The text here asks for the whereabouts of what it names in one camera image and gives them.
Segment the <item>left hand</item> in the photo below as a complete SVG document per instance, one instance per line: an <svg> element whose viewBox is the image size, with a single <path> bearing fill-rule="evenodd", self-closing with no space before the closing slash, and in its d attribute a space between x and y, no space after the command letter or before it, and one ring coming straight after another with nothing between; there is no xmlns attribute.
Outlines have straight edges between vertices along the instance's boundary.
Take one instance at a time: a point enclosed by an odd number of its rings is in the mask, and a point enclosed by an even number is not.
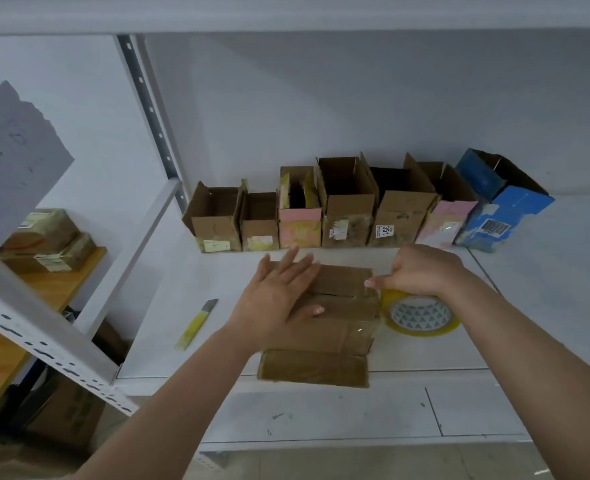
<svg viewBox="0 0 590 480"><path fill-rule="evenodd" d="M225 325L248 353L264 350L271 335L288 322L323 312L322 306L309 305L289 318L297 298L307 290L321 268L318 262L313 263L312 254L293 263L298 251L297 246L291 248L275 268L271 266L269 255L259 261L257 272Z"/></svg>

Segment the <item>right hand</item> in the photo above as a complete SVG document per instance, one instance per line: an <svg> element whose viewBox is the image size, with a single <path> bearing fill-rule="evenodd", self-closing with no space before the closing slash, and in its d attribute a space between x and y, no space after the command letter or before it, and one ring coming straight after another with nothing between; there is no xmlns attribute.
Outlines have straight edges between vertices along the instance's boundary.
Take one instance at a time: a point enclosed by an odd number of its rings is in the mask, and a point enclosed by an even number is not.
<svg viewBox="0 0 590 480"><path fill-rule="evenodd" d="M469 273L456 254L410 244L397 251L391 274L373 276L364 284L368 288L441 296L449 285Z"/></svg>

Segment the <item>forearm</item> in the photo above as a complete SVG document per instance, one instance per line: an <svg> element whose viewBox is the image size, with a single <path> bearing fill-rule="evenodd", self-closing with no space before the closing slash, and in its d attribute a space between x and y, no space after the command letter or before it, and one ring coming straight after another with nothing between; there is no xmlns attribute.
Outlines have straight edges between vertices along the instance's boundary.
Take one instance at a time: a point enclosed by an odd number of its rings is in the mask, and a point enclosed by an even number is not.
<svg viewBox="0 0 590 480"><path fill-rule="evenodd" d="M229 328L214 333L76 478L181 479L250 355Z"/></svg>
<svg viewBox="0 0 590 480"><path fill-rule="evenodd" d="M590 478L590 366L473 274L444 290L556 478Z"/></svg>

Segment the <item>white wall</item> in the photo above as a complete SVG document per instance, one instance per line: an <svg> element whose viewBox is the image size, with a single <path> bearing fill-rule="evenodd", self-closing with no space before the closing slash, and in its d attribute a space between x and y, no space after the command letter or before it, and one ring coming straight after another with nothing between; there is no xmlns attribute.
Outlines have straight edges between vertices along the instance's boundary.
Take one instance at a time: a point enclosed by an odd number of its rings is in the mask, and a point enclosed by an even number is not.
<svg viewBox="0 0 590 480"><path fill-rule="evenodd" d="M590 193L590 31L148 36L191 176L275 188L280 165L502 153Z"/></svg>
<svg viewBox="0 0 590 480"><path fill-rule="evenodd" d="M4 79L44 113L75 158L41 205L67 209L108 248L109 259L75 301L81 305L166 176L113 37L0 37ZM135 336L183 229L173 202L109 312L123 337Z"/></svg>

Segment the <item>hand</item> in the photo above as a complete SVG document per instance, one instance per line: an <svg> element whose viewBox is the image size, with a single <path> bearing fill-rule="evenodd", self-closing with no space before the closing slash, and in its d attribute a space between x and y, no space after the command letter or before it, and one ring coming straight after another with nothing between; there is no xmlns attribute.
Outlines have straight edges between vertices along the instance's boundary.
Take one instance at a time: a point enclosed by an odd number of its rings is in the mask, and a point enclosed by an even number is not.
<svg viewBox="0 0 590 480"><path fill-rule="evenodd" d="M469 273L453 253L423 244L410 244L397 251L391 274L374 276L364 284L369 288L441 297L449 285Z"/></svg>
<svg viewBox="0 0 590 480"><path fill-rule="evenodd" d="M251 354L264 350L271 335L286 323L323 312L322 306L309 305L289 318L297 298L307 290L321 268L318 262L313 263L312 254L293 263L298 251L297 246L291 248L275 267L271 266L270 256L264 256L230 315L225 328L233 330L233 337Z"/></svg>

